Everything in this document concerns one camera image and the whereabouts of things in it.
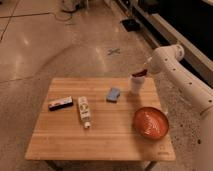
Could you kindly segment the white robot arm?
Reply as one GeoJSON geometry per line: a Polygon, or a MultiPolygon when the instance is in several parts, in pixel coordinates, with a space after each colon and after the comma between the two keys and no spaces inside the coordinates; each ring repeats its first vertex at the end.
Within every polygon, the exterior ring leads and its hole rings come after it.
{"type": "Polygon", "coordinates": [[[195,171],[213,171],[213,89],[180,64],[185,51],[180,44],[156,48],[144,63],[150,74],[163,72],[197,109],[201,144],[196,150],[195,171]]]}

